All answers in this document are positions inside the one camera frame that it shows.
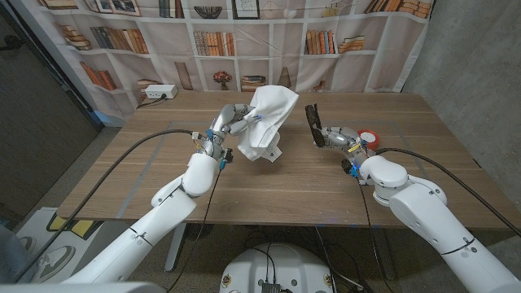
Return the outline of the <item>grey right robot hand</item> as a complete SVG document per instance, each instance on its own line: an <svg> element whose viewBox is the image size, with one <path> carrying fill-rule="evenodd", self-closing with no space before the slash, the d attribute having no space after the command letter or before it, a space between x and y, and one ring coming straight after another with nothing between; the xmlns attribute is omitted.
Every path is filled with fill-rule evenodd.
<svg viewBox="0 0 521 293"><path fill-rule="evenodd" d="M367 143L353 129L344 127L311 128L314 144L318 148L340 151L357 168L374 155Z"/></svg>

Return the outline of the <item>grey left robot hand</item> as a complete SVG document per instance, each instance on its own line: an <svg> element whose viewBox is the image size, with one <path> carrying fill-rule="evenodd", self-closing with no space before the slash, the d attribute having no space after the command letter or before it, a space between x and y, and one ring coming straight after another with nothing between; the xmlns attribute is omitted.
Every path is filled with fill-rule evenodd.
<svg viewBox="0 0 521 293"><path fill-rule="evenodd" d="M226 104L214 119L207 131L207 137L202 142L205 155L218 160L223 152L223 142L226 136L239 136L261 121L261 115L247 116L255 108L247 104Z"/></svg>

